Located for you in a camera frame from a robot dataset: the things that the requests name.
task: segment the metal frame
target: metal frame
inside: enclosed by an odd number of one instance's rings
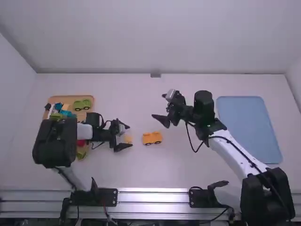
[[[223,209],[192,209],[189,206],[188,189],[118,188],[117,207],[108,207],[116,219],[175,219],[209,220]],[[0,190],[0,218],[58,218],[63,198],[71,191]],[[296,217],[301,221],[301,193],[293,194]],[[106,219],[102,207],[79,207],[80,218]],[[68,218],[77,217],[76,207],[70,207]],[[228,219],[223,214],[218,221]]]

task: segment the cable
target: cable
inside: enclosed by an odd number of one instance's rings
[[[195,188],[196,188],[196,189],[199,189],[199,190],[203,190],[201,187],[198,187],[198,186],[193,186],[193,187],[191,187],[190,189],[195,189]]]
[[[189,143],[190,143],[190,146],[191,146],[191,148],[192,148],[192,150],[193,150],[193,152],[194,153],[197,153],[198,152],[198,150],[200,149],[200,147],[203,145],[203,141],[202,141],[202,143],[198,146],[198,148],[196,149],[196,150],[194,150],[194,148],[193,148],[193,146],[192,146],[192,143],[191,143],[191,138],[190,138],[190,135],[189,135],[189,131],[188,131],[188,126],[187,125],[191,125],[192,127],[194,127],[191,123],[189,123],[189,122],[185,122],[185,126],[186,126],[186,131],[187,131],[187,135],[188,135],[188,139],[189,139]]]
[[[79,221],[79,205],[77,205],[77,219],[75,221],[75,225],[77,225],[78,221]]]
[[[279,202],[281,203],[281,205],[285,208],[288,216],[289,216],[289,222],[291,222],[291,213],[288,210],[287,206],[285,205],[285,203],[283,202],[281,196],[279,195],[278,191],[276,190],[276,188],[269,182],[269,180],[263,175],[262,171],[257,167],[257,165],[252,162],[252,160],[250,160],[248,158],[248,156],[246,156],[245,153],[243,153],[232,141],[230,141],[229,139],[227,139],[226,137],[222,137],[222,136],[212,136],[212,137],[208,137],[208,139],[212,139],[212,138],[221,138],[227,141],[227,143],[231,144],[239,153],[241,153],[242,156],[245,157],[245,159],[247,159],[247,161],[251,164],[252,167],[254,167],[259,173],[260,176],[265,180],[265,182],[270,186],[271,191],[276,195],[276,197],[278,198]]]
[[[97,145],[96,147],[94,147],[94,143],[92,143],[91,149],[94,150],[94,149],[98,148],[100,145],[103,145],[103,144],[104,144],[104,141],[101,142],[101,143],[100,143],[99,145]]]
[[[202,224],[207,224],[207,223],[210,223],[210,222],[216,220],[217,218],[219,218],[221,215],[223,215],[223,214],[224,214],[228,209],[230,209],[230,208],[232,208],[232,207],[228,207],[228,208],[224,209],[223,212],[221,212],[219,215],[217,215],[216,217],[212,218],[211,220],[205,220],[205,221],[200,222],[199,224],[200,224],[200,225],[202,225]]]

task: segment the white tabletop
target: white tabletop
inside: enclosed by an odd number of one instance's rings
[[[284,75],[183,75],[164,74],[40,74],[30,95],[12,148],[2,166],[2,188],[63,190],[68,184],[50,169],[36,165],[32,147],[40,126],[47,99],[53,95],[91,94],[94,111],[105,120],[119,118],[131,126],[134,146],[114,153],[108,144],[91,150],[87,158],[72,167],[80,179],[94,177],[99,186],[136,188],[189,188],[228,180],[240,182],[217,153],[202,147],[198,153],[190,148],[184,123],[165,129],[152,113],[166,114],[161,94],[170,88],[179,90],[188,105],[198,90],[219,96],[261,96],[274,128],[283,162],[280,167],[289,177],[291,189],[301,191],[301,115]],[[144,146],[142,134],[160,130],[160,145]],[[200,141],[191,130],[192,142]]]

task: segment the yellow toy car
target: yellow toy car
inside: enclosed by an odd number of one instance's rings
[[[162,139],[162,134],[158,131],[152,133],[143,133],[144,145],[160,144],[162,142]]]

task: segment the blue mat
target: blue mat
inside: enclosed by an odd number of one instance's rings
[[[219,118],[232,136],[263,163],[280,163],[282,154],[261,97],[219,97]]]

